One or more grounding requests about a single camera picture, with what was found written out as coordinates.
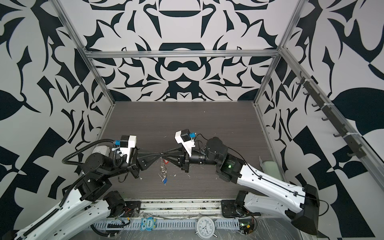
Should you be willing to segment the keyring with chain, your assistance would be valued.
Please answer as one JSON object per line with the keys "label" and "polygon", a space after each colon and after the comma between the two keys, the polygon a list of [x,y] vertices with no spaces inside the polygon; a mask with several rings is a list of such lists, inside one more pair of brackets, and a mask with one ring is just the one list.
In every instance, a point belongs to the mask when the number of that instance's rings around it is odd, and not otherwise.
{"label": "keyring with chain", "polygon": [[160,157],[160,173],[159,176],[161,177],[162,181],[163,179],[167,178],[167,167],[164,163],[164,159]]}

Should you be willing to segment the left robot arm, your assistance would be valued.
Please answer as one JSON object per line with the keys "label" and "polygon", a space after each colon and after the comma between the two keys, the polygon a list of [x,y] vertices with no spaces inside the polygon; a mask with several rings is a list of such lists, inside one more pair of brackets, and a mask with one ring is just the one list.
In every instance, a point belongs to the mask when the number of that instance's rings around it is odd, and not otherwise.
{"label": "left robot arm", "polygon": [[117,191],[110,191],[110,178],[131,173],[135,178],[147,169],[162,153],[122,155],[118,159],[101,153],[91,154],[84,163],[77,163],[81,176],[69,186],[63,198],[47,213],[18,231],[10,230],[4,240],[69,239],[87,227],[107,217],[124,215],[126,202]]}

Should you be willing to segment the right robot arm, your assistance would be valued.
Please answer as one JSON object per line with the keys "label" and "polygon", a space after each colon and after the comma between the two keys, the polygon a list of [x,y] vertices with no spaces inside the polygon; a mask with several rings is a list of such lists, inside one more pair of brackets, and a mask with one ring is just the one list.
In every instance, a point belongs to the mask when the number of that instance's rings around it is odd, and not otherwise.
{"label": "right robot arm", "polygon": [[179,139],[178,143],[180,148],[163,152],[161,156],[185,172],[189,171],[190,164],[214,165],[222,180],[266,195],[261,200],[250,192],[240,191],[235,205],[244,215],[280,215],[300,231],[313,236],[318,234],[320,199],[316,187],[288,184],[257,170],[241,156],[230,154],[230,148],[217,137],[209,139],[203,151],[196,150],[193,139],[187,142]]}

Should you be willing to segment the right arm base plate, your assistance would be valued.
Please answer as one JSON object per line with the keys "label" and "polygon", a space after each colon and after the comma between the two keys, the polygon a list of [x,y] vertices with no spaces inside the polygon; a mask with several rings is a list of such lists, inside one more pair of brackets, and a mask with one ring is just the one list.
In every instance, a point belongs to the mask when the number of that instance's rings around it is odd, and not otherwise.
{"label": "right arm base plate", "polygon": [[235,200],[221,200],[221,209],[224,218],[240,218],[247,214]]}

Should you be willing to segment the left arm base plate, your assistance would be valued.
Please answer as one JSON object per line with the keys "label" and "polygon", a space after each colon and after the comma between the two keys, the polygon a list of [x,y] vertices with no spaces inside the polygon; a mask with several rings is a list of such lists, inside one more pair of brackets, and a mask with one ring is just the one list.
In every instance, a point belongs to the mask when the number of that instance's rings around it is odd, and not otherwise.
{"label": "left arm base plate", "polygon": [[131,218],[137,216],[141,211],[141,201],[125,201],[121,218]]}

